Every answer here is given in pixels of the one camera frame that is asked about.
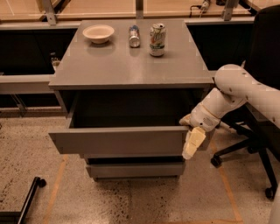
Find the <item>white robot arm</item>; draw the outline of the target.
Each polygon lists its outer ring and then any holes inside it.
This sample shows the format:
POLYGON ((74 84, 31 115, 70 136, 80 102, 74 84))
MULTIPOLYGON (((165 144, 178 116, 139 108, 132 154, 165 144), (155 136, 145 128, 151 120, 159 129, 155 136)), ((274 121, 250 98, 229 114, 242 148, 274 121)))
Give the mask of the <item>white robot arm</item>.
POLYGON ((241 66, 229 64, 219 68, 214 76, 214 87, 198 103, 192 112, 179 121, 190 126, 187 132, 182 156, 193 157, 196 150, 221 118, 228 112, 238 109, 246 102, 270 122, 280 127, 280 91, 256 80, 241 66))

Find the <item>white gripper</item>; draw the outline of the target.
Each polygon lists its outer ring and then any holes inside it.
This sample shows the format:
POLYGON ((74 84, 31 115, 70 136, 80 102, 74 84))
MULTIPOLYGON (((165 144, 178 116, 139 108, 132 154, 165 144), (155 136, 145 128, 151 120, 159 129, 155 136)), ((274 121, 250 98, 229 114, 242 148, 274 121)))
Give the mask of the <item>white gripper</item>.
POLYGON ((204 142, 206 132, 212 131, 219 123, 220 119, 207 111, 201 103, 192 110, 191 114, 182 117, 179 120, 180 125, 195 127, 186 134, 182 151, 183 158, 191 159, 204 142))

